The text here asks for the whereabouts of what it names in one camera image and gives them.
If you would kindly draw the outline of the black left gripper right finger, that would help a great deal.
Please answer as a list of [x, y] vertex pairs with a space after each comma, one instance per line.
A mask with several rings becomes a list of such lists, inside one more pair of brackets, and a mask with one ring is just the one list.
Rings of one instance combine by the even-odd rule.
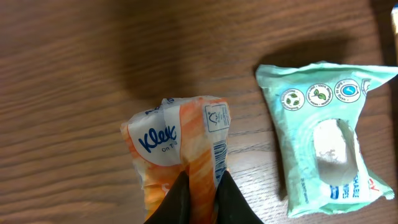
[[231, 174], [226, 170], [216, 193], [217, 224], [263, 224], [245, 200]]

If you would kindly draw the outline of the teal wet wipes pack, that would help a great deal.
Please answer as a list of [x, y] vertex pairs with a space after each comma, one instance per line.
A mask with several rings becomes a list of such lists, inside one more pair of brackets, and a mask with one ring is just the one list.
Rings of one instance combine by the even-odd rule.
[[290, 218], [348, 213], [394, 198], [366, 167], [355, 129], [367, 93], [396, 75], [396, 67], [328, 62], [258, 67], [256, 80], [279, 139]]

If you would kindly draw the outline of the orange Kleenex tissue pack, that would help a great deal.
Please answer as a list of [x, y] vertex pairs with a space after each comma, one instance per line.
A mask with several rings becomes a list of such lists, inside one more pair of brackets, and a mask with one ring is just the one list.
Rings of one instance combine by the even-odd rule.
[[216, 223], [216, 190], [227, 170], [229, 106], [224, 98], [165, 98], [121, 125], [144, 191], [146, 217], [181, 172], [188, 177], [190, 223]]

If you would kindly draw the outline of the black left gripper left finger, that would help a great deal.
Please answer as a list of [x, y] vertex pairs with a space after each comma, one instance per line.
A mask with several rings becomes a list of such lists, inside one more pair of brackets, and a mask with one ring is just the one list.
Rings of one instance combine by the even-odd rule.
[[156, 211], [144, 224], [189, 224], [189, 178], [182, 171]]

